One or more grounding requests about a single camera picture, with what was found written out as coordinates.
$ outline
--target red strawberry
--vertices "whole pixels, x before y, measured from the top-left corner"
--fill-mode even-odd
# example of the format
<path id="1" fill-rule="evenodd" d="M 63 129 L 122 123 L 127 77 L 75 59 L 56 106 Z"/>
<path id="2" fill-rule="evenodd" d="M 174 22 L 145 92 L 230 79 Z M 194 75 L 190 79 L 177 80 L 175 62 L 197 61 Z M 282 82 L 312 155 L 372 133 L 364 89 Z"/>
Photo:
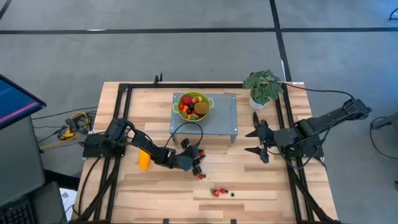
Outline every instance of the red strawberry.
<path id="1" fill-rule="evenodd" d="M 216 197 L 220 196 L 220 191 L 218 189 L 210 189 L 210 192 Z"/>

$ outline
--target potted plant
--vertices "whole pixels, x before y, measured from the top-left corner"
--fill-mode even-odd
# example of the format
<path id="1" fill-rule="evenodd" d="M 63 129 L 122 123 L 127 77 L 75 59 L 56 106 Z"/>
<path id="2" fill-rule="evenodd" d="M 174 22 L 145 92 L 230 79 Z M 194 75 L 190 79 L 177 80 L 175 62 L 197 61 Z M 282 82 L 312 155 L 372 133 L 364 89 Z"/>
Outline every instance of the potted plant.
<path id="1" fill-rule="evenodd" d="M 243 88 L 251 89 L 250 106 L 259 110 L 265 107 L 270 98 L 277 100 L 279 92 L 283 93 L 279 80 L 270 70 L 250 73 L 250 76 L 243 81 Z"/>

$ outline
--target gray floor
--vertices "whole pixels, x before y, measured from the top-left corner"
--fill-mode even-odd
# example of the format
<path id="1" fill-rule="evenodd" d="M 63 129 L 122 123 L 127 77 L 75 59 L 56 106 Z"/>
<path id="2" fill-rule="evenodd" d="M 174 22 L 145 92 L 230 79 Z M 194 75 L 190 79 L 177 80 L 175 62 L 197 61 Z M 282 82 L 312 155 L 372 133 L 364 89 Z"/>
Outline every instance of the gray floor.
<path id="1" fill-rule="evenodd" d="M 377 0 L 276 0 L 283 27 L 398 27 L 386 18 L 398 4 Z M 273 27 L 266 0 L 13 0 L 0 30 L 138 29 L 176 27 Z M 372 147 L 369 123 L 398 111 L 398 33 L 284 33 L 293 81 L 337 89 L 362 99 L 373 112 L 363 121 L 333 129 L 326 164 L 340 220 L 398 220 L 398 160 Z M 243 80 L 250 72 L 283 71 L 274 33 L 0 35 L 0 73 L 47 102 L 42 116 L 96 106 L 105 81 L 148 81 L 164 73 L 175 80 Z M 313 115 L 347 100 L 308 93 Z M 67 116 L 35 121 L 59 125 Z M 52 130 L 37 129 L 39 139 Z M 391 127 L 374 132 L 385 153 L 398 156 Z M 45 168 L 81 171 L 82 148 L 46 152 Z"/>

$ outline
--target computer screen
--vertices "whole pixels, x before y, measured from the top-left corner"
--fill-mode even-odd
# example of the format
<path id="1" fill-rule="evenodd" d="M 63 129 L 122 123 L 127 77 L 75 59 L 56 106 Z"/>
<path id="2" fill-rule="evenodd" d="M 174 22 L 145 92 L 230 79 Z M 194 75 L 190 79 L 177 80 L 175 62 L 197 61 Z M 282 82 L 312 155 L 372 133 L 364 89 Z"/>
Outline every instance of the computer screen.
<path id="1" fill-rule="evenodd" d="M 42 100 L 0 75 L 0 129 L 45 107 Z"/>

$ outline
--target perforated metal stand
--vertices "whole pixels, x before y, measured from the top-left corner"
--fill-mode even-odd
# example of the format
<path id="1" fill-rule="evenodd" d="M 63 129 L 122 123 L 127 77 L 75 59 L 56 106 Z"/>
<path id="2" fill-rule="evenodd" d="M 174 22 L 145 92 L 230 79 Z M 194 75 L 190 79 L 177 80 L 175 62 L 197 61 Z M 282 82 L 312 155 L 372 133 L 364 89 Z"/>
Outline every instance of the perforated metal stand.
<path id="1" fill-rule="evenodd" d="M 174 93 L 173 103 L 184 93 Z M 205 94 L 214 100 L 214 107 L 210 109 L 209 114 L 198 124 L 203 128 L 203 134 L 212 135 L 229 135 L 231 142 L 235 142 L 238 135 L 238 119 L 236 116 L 236 95 L 235 94 Z M 170 122 L 170 134 L 181 124 L 185 123 L 184 119 L 178 113 L 172 111 Z M 177 140 L 177 134 L 200 134 L 200 129 L 193 125 L 188 124 L 182 126 L 173 136 L 173 141 Z"/>

